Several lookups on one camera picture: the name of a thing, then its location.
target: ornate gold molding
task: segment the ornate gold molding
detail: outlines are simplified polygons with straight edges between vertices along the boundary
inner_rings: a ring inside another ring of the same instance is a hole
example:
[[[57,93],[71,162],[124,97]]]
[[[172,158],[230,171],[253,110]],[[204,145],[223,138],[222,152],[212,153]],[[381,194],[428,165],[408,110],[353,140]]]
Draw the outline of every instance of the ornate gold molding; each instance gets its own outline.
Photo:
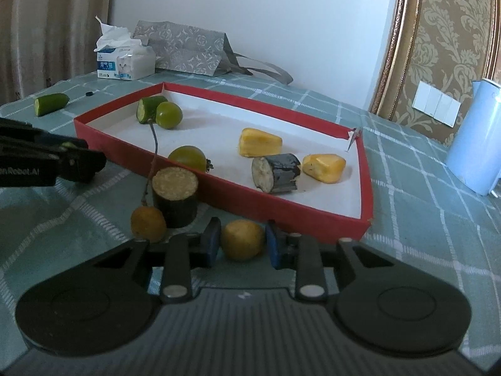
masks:
[[[391,120],[414,47],[421,0],[397,0],[391,36],[370,111]]]
[[[492,79],[499,52],[499,38],[501,27],[501,0],[490,0],[490,30],[489,42],[485,51],[482,77]]]

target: gift bag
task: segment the gift bag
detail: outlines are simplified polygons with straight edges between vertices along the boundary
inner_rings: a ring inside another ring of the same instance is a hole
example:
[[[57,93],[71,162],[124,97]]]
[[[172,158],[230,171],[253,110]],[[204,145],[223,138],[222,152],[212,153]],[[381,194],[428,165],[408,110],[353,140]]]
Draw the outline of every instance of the gift bag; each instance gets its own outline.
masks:
[[[292,82],[291,75],[267,62],[256,61],[274,71],[240,66],[237,58],[247,57],[233,52],[224,32],[169,21],[139,21],[132,38],[148,40],[148,46],[152,47],[157,57],[155,66],[161,69],[207,76],[219,76],[231,71],[252,75],[251,71],[256,71],[284,85]]]

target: blue kettle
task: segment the blue kettle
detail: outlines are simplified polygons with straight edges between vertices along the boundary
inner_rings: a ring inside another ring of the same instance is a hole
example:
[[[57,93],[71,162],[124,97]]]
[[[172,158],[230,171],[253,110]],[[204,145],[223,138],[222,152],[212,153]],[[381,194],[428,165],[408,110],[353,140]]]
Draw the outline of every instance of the blue kettle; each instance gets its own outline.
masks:
[[[445,165],[468,188],[489,194],[501,178],[501,86],[473,81],[473,102],[452,142]]]

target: striped curtain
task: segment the striped curtain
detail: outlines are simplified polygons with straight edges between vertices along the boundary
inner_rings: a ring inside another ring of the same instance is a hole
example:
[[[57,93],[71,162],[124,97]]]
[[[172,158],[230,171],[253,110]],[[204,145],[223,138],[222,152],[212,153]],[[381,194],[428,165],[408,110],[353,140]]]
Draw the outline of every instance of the striped curtain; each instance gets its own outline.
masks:
[[[0,106],[96,69],[109,0],[0,0]]]

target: twig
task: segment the twig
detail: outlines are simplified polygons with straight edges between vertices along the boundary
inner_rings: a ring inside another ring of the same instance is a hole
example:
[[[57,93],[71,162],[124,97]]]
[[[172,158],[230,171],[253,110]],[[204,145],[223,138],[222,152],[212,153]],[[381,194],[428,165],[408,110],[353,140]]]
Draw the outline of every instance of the twig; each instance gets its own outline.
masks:
[[[155,163],[158,155],[158,139],[156,137],[155,128],[153,127],[153,119],[148,120],[148,124],[150,125],[151,132],[153,133],[153,138],[155,139],[155,155],[153,156],[153,160],[151,161],[150,173],[148,174],[148,179],[146,181],[146,185],[144,186],[143,197],[141,198],[142,206],[148,206],[148,202],[146,202],[146,196],[148,194],[148,186],[153,179],[153,174],[155,173]]]

